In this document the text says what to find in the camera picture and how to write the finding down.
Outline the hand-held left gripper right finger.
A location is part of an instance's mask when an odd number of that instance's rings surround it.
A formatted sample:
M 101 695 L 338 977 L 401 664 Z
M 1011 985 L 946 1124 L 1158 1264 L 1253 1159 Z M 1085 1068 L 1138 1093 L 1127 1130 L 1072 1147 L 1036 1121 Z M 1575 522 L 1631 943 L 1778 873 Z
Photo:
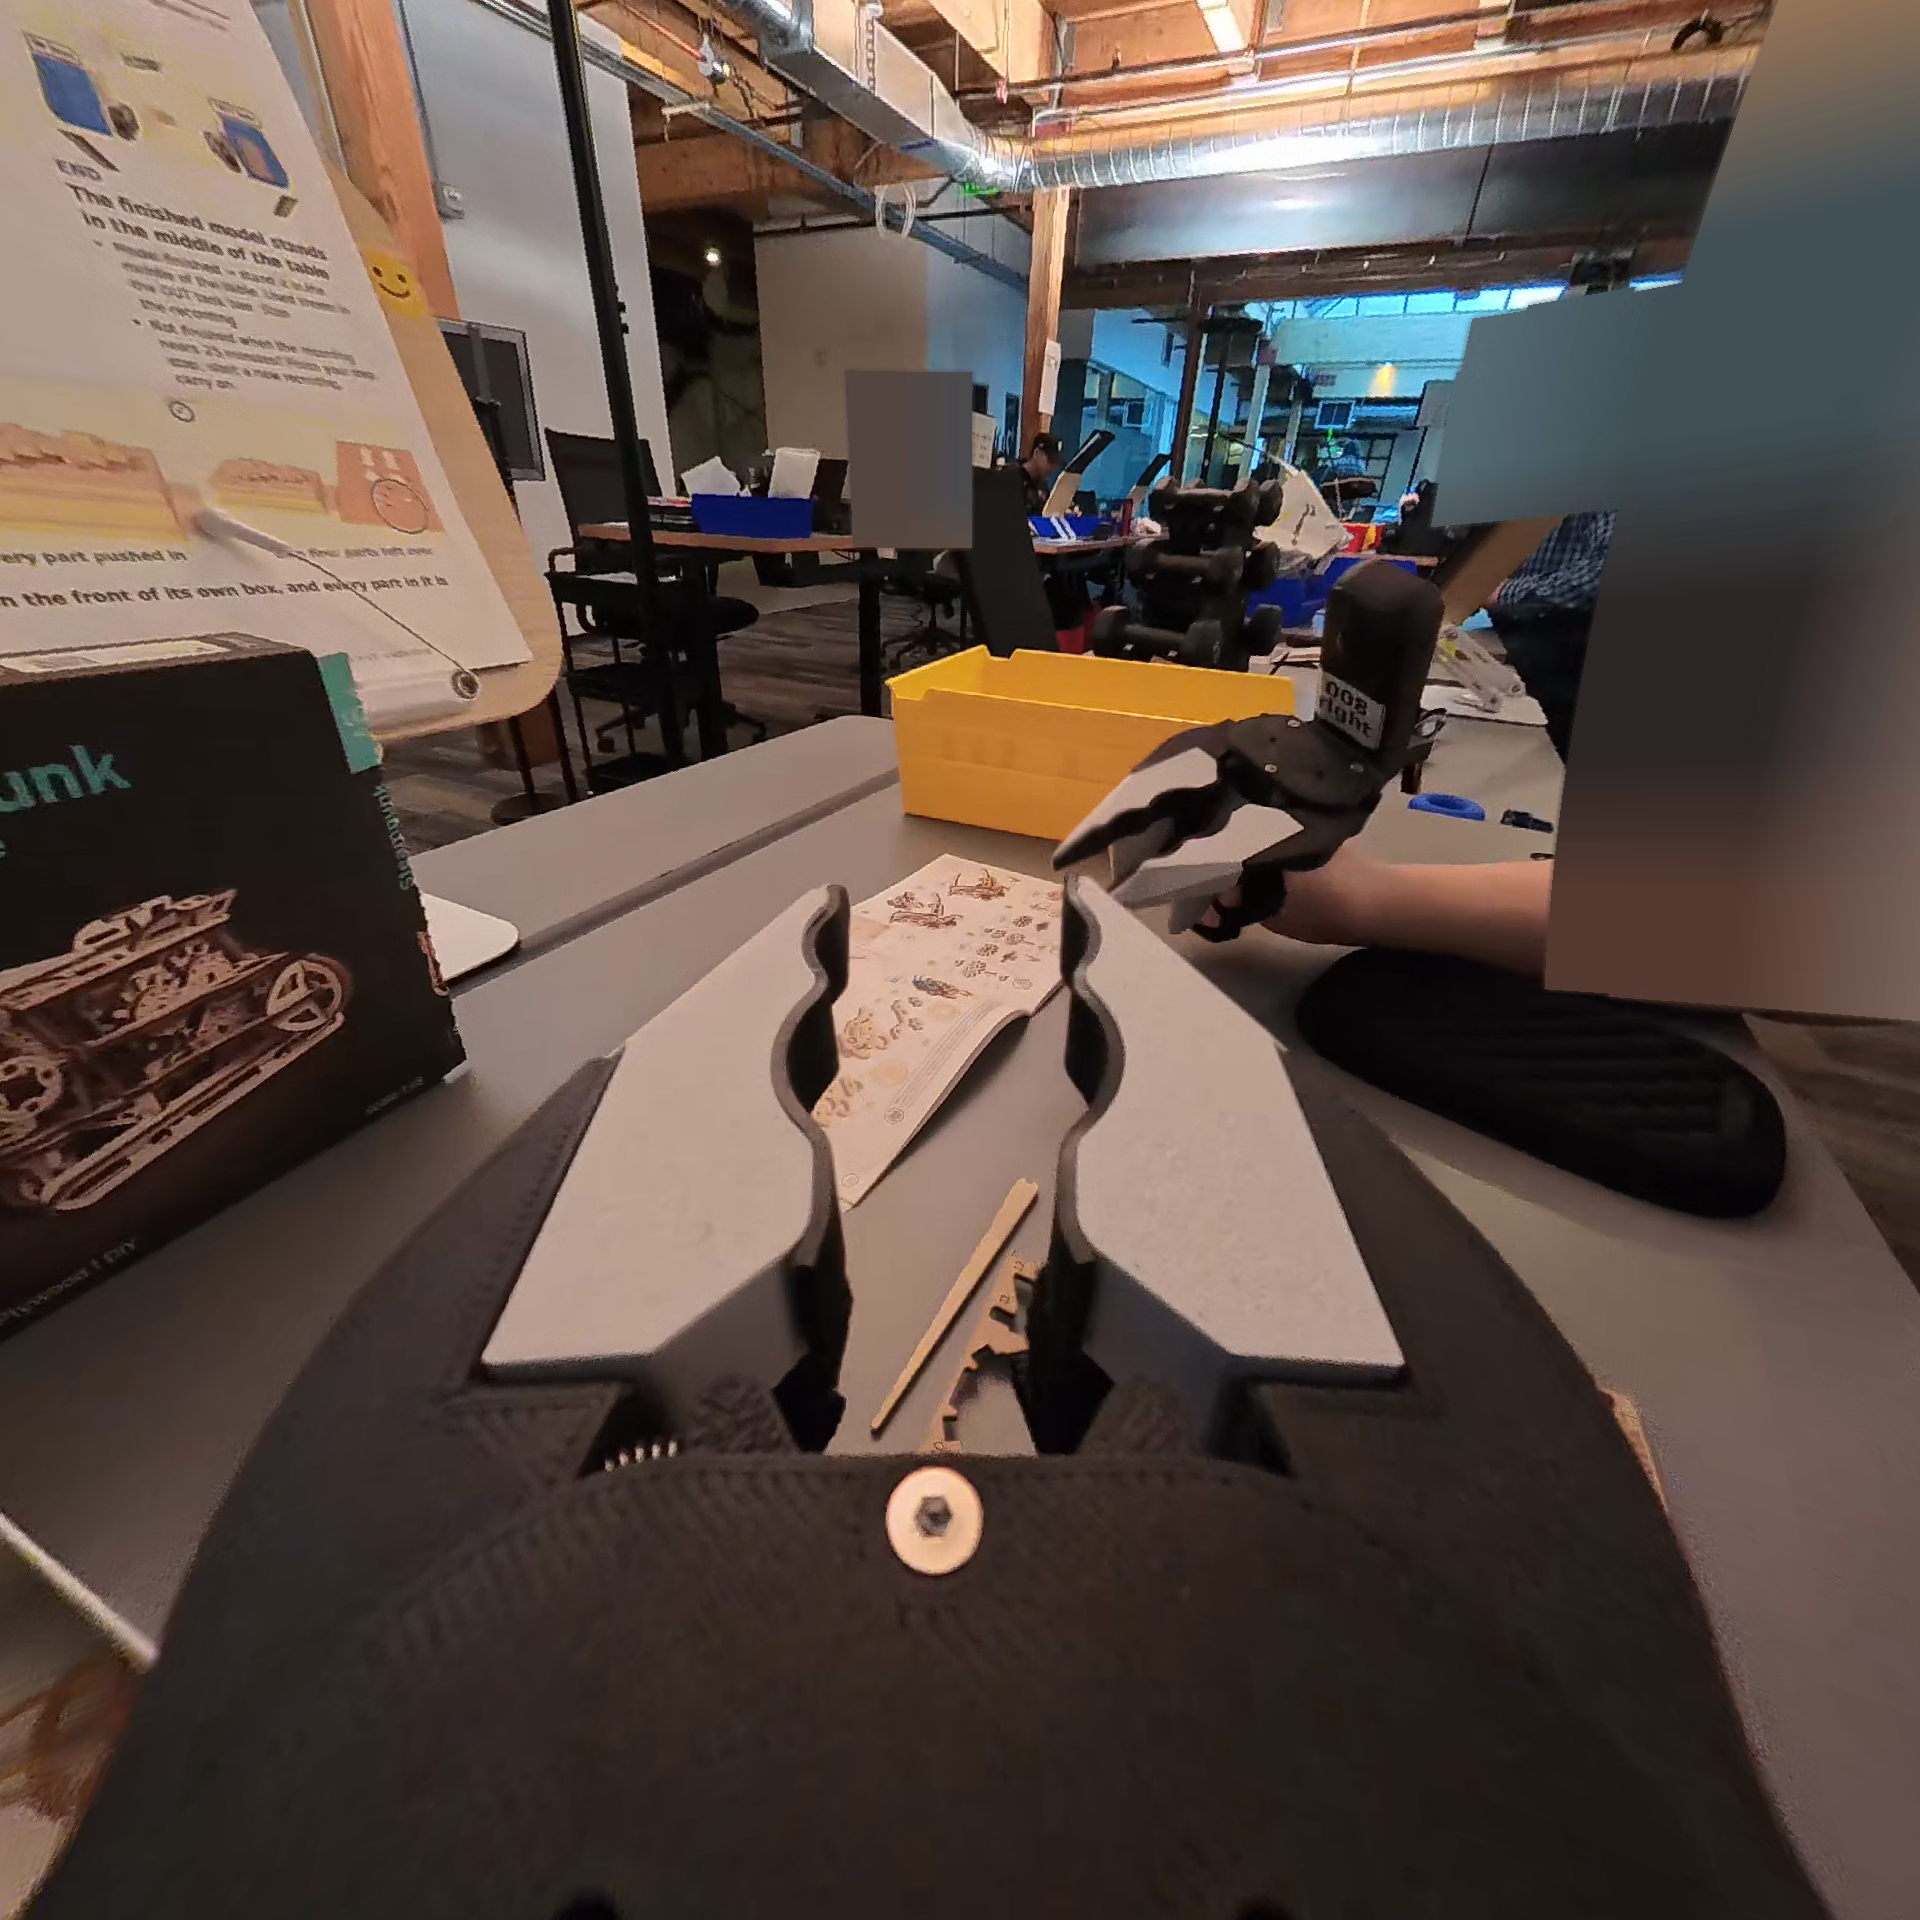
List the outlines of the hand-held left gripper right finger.
M 1267 1386 L 1395 1389 L 1406 1357 L 1284 1047 L 1098 882 L 1061 902 L 1061 1140 L 1032 1297 L 1032 1435 L 1074 1451 L 1117 1388 L 1227 1442 Z

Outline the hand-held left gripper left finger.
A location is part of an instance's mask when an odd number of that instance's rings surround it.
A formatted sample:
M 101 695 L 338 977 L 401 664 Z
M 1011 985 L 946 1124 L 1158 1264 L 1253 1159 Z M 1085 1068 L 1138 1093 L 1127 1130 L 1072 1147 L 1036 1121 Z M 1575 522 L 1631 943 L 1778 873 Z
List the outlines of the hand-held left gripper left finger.
M 499 1382 L 613 1382 L 683 1432 L 723 1380 L 822 1451 L 850 1279 L 828 1140 L 850 897 L 803 892 L 619 1048 L 481 1352 Z

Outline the wooden lattice arm part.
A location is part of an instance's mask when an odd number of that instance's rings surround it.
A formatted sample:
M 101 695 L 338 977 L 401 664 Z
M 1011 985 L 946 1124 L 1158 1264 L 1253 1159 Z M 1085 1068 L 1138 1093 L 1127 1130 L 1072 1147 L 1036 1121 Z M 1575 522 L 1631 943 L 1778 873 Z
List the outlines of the wooden lattice arm part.
M 966 1333 L 934 1416 L 920 1442 L 922 1455 L 960 1449 L 960 1416 L 985 1380 L 1012 1380 L 1016 1357 L 1027 1354 L 1027 1310 L 1043 1279 L 1043 1264 L 1008 1256 L 994 1270 Z

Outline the person's right forearm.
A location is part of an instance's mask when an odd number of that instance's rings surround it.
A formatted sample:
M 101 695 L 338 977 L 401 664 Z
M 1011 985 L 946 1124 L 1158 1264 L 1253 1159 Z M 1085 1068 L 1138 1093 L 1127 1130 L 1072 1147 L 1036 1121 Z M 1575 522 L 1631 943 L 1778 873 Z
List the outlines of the person's right forearm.
M 1298 943 L 1439 954 L 1542 979 L 1551 886 L 1551 859 L 1384 862 L 1346 846 L 1289 870 L 1265 927 Z

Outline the black model kit box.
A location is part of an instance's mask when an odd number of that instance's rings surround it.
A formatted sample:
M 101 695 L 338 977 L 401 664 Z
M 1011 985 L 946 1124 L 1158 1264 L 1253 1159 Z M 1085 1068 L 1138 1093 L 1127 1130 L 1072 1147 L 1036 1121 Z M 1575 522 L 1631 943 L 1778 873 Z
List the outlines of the black model kit box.
M 1 1335 L 466 1061 L 345 660 L 13 655 Z

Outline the yellow plastic bin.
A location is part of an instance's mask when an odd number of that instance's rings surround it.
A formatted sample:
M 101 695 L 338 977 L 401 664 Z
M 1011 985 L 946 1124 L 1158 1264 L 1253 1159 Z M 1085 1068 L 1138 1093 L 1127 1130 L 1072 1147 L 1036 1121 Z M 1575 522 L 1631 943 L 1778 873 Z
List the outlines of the yellow plastic bin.
M 908 815 L 1050 841 L 1175 732 L 1298 705 L 1288 677 L 983 647 L 887 691 Z

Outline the black office chair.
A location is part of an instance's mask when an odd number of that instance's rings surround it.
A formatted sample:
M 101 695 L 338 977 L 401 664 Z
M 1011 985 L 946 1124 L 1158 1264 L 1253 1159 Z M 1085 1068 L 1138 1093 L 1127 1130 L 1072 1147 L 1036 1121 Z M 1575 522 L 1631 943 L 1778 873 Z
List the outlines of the black office chair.
M 549 555 L 546 581 L 563 624 L 563 681 L 583 732 L 591 792 L 677 771 L 687 762 L 687 727 L 704 712 L 742 731 L 749 743 L 771 727 L 722 695 L 718 641 L 755 624 L 755 609 L 710 590 L 710 567 L 656 558 L 656 617 L 649 617 L 630 540 L 595 540 L 589 528 L 628 518 L 613 440 L 544 429 L 563 498 L 569 540 Z
M 956 563 L 967 617 L 994 660 L 1059 650 L 1025 505 L 1020 467 L 973 467 L 971 543 L 956 553 Z

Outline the instruction booklet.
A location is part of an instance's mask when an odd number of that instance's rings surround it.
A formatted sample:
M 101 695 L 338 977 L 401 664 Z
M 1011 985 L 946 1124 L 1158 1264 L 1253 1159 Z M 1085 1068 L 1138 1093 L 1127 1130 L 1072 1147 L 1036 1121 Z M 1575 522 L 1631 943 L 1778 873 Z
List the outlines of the instruction booklet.
M 840 1204 L 877 1188 L 983 1051 L 1061 985 L 1059 879 L 936 859 L 858 901 L 832 1006 L 836 1077 L 813 1105 Z

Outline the flat wooden stick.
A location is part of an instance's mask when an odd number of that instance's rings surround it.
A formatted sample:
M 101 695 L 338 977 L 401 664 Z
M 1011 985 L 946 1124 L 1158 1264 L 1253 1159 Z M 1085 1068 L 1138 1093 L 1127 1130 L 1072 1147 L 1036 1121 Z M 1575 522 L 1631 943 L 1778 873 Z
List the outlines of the flat wooden stick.
M 975 1245 L 967 1253 L 966 1262 L 959 1269 L 959 1276 L 948 1286 L 940 1307 L 934 1317 L 926 1322 L 925 1333 L 918 1336 L 917 1345 L 910 1350 L 908 1357 L 898 1366 L 897 1380 L 891 1382 L 887 1394 L 877 1403 L 877 1410 L 868 1421 L 868 1435 L 880 1435 L 883 1427 L 892 1419 L 901 1399 L 908 1394 L 911 1384 L 920 1378 L 926 1361 L 936 1354 L 946 1333 L 971 1303 L 977 1286 L 988 1276 L 994 1266 L 994 1260 L 1004 1251 L 1006 1243 L 1023 1224 L 1025 1214 L 1032 1211 L 1039 1194 L 1039 1188 L 1032 1178 L 1019 1178 L 1008 1188 L 1002 1204 L 997 1207 L 991 1224 L 977 1237 Z

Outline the silver stand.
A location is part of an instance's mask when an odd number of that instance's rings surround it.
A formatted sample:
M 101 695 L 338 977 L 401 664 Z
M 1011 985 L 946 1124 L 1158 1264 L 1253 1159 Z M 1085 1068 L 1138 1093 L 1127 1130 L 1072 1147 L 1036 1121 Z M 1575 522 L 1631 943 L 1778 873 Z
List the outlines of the silver stand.
M 423 949 L 442 991 L 455 983 L 493 968 L 519 947 L 519 927 L 510 921 L 420 892 Z

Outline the wooden office desk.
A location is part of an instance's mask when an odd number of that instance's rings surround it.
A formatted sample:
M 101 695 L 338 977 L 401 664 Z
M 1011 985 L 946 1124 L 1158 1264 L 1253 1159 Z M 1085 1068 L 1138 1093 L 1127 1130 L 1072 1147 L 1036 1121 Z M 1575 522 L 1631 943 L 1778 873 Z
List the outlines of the wooden office desk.
M 651 547 L 656 553 L 672 558 L 697 558 L 702 563 L 734 562 L 827 562 L 836 558 L 850 563 L 856 586 L 856 637 L 858 637 L 858 701 L 860 712 L 881 718 L 881 574 L 887 555 L 874 543 L 856 540 L 843 530 L 813 528 L 807 534 L 738 534 L 738 532 L 702 532 L 697 526 L 677 526 L 649 520 L 647 534 L 639 536 L 628 520 L 591 520 L 583 530 L 584 540 L 607 545 Z

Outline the white cardboard tray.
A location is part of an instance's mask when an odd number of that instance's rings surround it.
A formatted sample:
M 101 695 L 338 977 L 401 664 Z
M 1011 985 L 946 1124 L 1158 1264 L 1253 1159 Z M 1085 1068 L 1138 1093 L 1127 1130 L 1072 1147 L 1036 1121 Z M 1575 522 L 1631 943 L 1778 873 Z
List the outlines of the white cardboard tray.
M 24 1916 L 118 1748 L 153 1644 L 1 1521 L 1 1914 Z

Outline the grey monitor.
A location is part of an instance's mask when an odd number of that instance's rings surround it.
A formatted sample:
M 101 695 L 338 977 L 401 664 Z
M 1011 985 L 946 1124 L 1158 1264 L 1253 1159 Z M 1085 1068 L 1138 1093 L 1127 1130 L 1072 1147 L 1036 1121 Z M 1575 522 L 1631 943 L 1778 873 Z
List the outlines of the grey monitor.
M 526 332 L 452 317 L 437 329 L 501 480 L 546 480 Z

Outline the printed instruction sheet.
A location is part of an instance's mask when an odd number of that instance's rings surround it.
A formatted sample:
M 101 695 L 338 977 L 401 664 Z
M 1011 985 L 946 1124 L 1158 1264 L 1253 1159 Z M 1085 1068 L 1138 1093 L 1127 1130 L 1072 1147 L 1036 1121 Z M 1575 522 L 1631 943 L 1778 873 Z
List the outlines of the printed instruction sheet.
M 250 4 L 5 4 L 5 655 L 247 634 L 377 727 L 530 660 Z

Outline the silver air duct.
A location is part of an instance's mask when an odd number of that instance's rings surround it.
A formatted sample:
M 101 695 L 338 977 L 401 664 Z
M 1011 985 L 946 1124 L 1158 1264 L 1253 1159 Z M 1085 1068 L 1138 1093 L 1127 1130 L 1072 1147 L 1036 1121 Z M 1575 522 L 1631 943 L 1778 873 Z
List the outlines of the silver air duct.
M 960 95 L 883 4 L 723 4 L 840 120 L 997 197 L 1667 130 L 1741 104 L 1772 4 L 922 4 L 1037 27 Z M 1044 27 L 1103 61 L 1067 65 Z

